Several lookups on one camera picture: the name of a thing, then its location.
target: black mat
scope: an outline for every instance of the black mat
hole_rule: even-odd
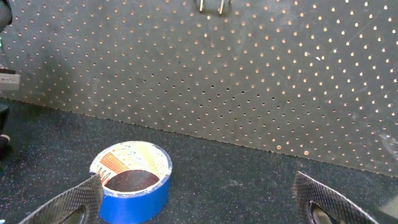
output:
[[[89,177],[103,149],[149,141],[173,162],[166,208],[149,223],[297,223],[295,171],[340,191],[358,205],[381,208],[398,179],[281,154],[0,99],[11,115],[4,134],[12,150],[0,159],[0,219],[29,212]]]

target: perforated panel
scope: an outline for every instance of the perforated panel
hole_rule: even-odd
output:
[[[11,2],[2,96],[398,175],[397,1],[199,3]]]

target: metal prong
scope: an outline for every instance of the metal prong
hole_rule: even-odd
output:
[[[224,0],[221,0],[220,15],[223,13]]]
[[[200,0],[200,7],[199,7],[199,11],[201,12],[203,10],[203,0]]]

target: blue painter's tape roll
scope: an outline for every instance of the blue painter's tape roll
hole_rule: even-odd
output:
[[[118,192],[105,187],[117,174],[128,170],[145,170],[159,181],[136,192]],[[113,145],[98,154],[90,172],[101,174],[104,199],[99,216],[110,223],[142,223],[157,215],[169,198],[172,161],[159,146],[130,141]]]

